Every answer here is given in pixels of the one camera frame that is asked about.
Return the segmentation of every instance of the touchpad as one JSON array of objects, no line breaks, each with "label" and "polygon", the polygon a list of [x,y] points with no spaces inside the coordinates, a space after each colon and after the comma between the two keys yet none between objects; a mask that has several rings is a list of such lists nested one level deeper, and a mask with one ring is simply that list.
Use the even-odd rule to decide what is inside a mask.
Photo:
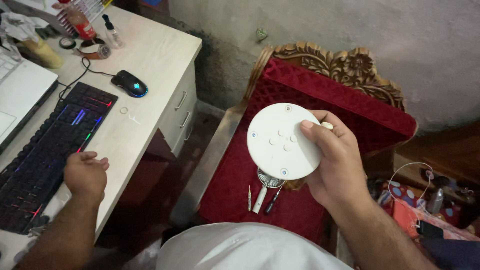
[{"label": "touchpad", "polygon": [[0,111],[0,136],[3,135],[15,119],[17,119],[15,116]]}]

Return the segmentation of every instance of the person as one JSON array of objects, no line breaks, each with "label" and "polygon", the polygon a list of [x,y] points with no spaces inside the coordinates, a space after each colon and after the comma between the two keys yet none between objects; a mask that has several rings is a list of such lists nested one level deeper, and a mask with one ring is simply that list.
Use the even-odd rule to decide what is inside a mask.
[{"label": "person", "polygon": [[[363,270],[438,270],[370,197],[354,134],[334,114],[311,113],[333,130],[304,120],[303,134],[323,152],[306,178],[318,203],[332,215]],[[72,198],[16,269],[80,269],[89,259],[95,222],[107,183],[108,160],[71,155],[65,183]],[[190,228],[159,250],[157,270],[349,269],[311,241],[261,223],[215,223]]]}]

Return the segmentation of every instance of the white shirt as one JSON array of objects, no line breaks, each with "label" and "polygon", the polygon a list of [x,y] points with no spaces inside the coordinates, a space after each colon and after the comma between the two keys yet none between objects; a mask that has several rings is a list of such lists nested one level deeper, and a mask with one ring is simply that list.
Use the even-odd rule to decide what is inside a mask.
[{"label": "white shirt", "polygon": [[156,270],[351,270],[313,242],[262,223],[215,223],[168,240]]}]

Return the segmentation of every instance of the laptop keyboard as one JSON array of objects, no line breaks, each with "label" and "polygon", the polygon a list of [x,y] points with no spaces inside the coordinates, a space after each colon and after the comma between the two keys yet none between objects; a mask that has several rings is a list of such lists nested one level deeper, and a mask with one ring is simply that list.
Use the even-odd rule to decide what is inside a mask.
[{"label": "laptop keyboard", "polygon": [[22,60],[15,60],[8,56],[3,50],[0,50],[0,83],[3,78],[12,70],[14,70]]}]

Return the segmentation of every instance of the screwdriver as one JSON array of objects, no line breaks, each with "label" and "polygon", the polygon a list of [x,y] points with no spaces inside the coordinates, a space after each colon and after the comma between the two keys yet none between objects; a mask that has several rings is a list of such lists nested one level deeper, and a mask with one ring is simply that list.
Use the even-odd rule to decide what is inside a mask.
[{"label": "screwdriver", "polygon": [[282,186],[278,189],[275,196],[268,202],[267,207],[265,207],[265,210],[264,210],[265,216],[268,216],[268,213],[270,213],[270,211],[272,210],[273,203],[275,203],[275,200],[278,197],[278,193],[280,192],[280,189],[282,189]]}]

